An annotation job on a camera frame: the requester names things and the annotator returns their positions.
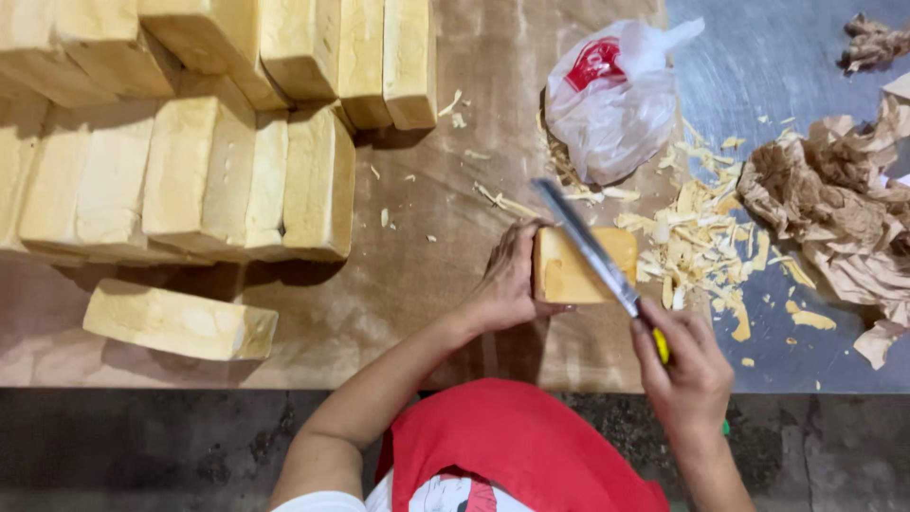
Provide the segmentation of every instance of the dark floor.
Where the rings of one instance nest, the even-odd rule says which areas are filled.
[[[325,396],[0,390],[0,509],[261,510],[292,434]],[[685,510],[642,397],[557,396]],[[736,396],[730,443],[761,510],[910,510],[908,406],[905,396]]]

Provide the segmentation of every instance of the white plastic bag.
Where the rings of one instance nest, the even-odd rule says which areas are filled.
[[[657,153],[676,111],[666,56],[703,30],[701,18],[667,32],[619,21],[562,56],[547,78],[547,125],[581,179],[612,183]]]

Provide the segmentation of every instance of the crumpled brown paper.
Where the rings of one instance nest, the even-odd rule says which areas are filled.
[[[862,13],[854,16],[844,31],[853,38],[839,63],[847,73],[910,53],[910,30],[892,30]]]
[[[877,370],[910,331],[910,187],[881,176],[910,137],[910,106],[882,100],[861,133],[849,116],[825,118],[809,138],[790,133],[756,149],[737,190],[780,239],[803,252],[848,302],[878,306],[886,320],[854,344]]]

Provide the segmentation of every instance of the left hand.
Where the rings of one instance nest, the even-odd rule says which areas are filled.
[[[518,220],[502,235],[490,255],[487,273],[461,306],[477,334],[502,331],[520,323],[573,311],[575,306],[534,300],[531,254],[541,219]]]

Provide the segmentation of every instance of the wooden table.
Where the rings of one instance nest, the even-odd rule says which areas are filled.
[[[0,385],[338,387],[458,304],[479,281],[490,249],[513,217],[474,191],[475,181],[544,211],[528,183],[552,176],[536,118],[546,76],[583,36],[623,18],[665,26],[663,2],[437,1],[440,107],[461,89],[470,106],[458,104],[455,111],[468,126],[454,128],[451,117],[444,117],[429,133],[358,135],[354,249],[346,264],[142,270],[2,262]],[[679,136],[677,130],[673,137]],[[490,159],[473,159],[466,150]],[[605,202],[584,209],[586,216],[612,225],[620,211],[650,216],[669,204],[675,189],[654,172],[656,160],[622,184],[640,190],[641,200]],[[404,180],[409,174],[416,180]],[[381,227],[384,208],[397,229]],[[428,235],[438,242],[429,242]],[[213,363],[86,333],[79,326],[88,297],[99,279],[112,275],[277,310],[273,353],[264,362]],[[645,292],[657,296],[658,288]],[[551,322],[482,336],[426,385],[499,376],[548,390],[638,392],[630,343],[621,307],[583,307]]]

